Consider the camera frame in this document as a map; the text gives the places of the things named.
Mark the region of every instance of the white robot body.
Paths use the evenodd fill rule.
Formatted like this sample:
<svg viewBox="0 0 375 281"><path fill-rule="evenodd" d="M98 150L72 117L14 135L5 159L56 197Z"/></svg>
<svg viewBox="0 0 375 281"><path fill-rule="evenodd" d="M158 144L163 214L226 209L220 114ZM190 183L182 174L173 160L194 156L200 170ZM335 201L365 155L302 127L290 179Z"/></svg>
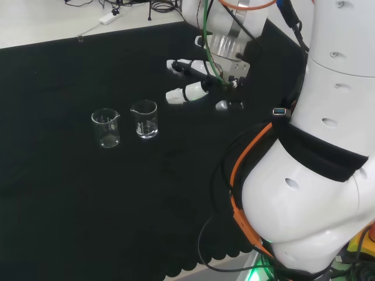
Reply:
<svg viewBox="0 0 375 281"><path fill-rule="evenodd" d="M182 13L187 23L202 28L203 27L203 1L184 0L182 1ZM269 0L230 0L227 1L233 5L242 6L260 6L269 2ZM256 11L237 11L233 13L240 22L253 34L259 37L262 34L265 20L267 19L268 10L261 9ZM233 37L245 43L251 41L250 37L239 27L233 18L227 13L219 1L213 1L210 16L207 19L207 30L218 35Z"/></svg>
<svg viewBox="0 0 375 281"><path fill-rule="evenodd" d="M245 180L243 208L286 267L316 273L375 219L375 1L316 0L312 46L291 123L369 156L346 182L297 162L279 141Z"/></svg>

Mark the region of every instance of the power strip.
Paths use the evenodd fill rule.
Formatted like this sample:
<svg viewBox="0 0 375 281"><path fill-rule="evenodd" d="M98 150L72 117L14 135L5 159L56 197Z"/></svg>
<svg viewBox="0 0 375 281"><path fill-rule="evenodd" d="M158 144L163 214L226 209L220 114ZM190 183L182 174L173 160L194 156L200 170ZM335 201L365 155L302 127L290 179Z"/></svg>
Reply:
<svg viewBox="0 0 375 281"><path fill-rule="evenodd" d="M112 13L109 13L108 15L106 16L103 16L101 19L99 19L99 22L102 24L102 25L109 25L111 22L113 22L115 19L118 19L120 17L120 13L117 14L117 15L113 15Z"/></svg>

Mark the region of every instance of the green cable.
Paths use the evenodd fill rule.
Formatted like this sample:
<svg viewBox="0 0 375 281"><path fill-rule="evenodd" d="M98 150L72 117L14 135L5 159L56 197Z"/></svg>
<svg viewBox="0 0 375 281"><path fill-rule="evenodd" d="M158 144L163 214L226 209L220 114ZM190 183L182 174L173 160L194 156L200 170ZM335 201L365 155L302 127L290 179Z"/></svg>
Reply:
<svg viewBox="0 0 375 281"><path fill-rule="evenodd" d="M204 0L204 13L203 13L203 36L204 36L204 42L206 42L206 51L207 51L207 57L209 59L210 65L212 67L213 72L215 73L216 78L223 84L228 84L225 82L221 77L220 74L216 70L216 66L214 65L212 58L211 58L211 52L210 48L208 46L207 41L207 10L209 6L209 0Z"/></svg>

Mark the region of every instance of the white table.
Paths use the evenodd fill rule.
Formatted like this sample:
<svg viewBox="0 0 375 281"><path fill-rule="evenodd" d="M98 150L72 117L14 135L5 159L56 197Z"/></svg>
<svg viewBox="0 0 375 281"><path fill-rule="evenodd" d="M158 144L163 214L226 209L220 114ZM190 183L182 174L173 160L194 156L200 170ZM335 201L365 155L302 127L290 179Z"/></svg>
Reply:
<svg viewBox="0 0 375 281"><path fill-rule="evenodd" d="M69 3L80 5L85 2L89 0L71 0ZM111 4L106 3L103 9L98 0L79 8L66 5L64 0L0 0L0 49L76 37L97 25L99 19L111 10ZM176 11L152 11L152 20L149 21L148 11L148 3L122 7L122 17L85 35L183 20Z"/></svg>

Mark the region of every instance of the black strap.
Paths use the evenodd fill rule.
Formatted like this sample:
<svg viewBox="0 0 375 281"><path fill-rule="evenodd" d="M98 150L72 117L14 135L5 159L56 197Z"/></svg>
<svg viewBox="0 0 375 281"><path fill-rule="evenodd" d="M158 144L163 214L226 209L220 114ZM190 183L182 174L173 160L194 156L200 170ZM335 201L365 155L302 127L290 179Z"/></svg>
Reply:
<svg viewBox="0 0 375 281"><path fill-rule="evenodd" d="M287 115L274 116L272 127L295 160L328 179L344 182L368 160L298 129L290 124Z"/></svg>

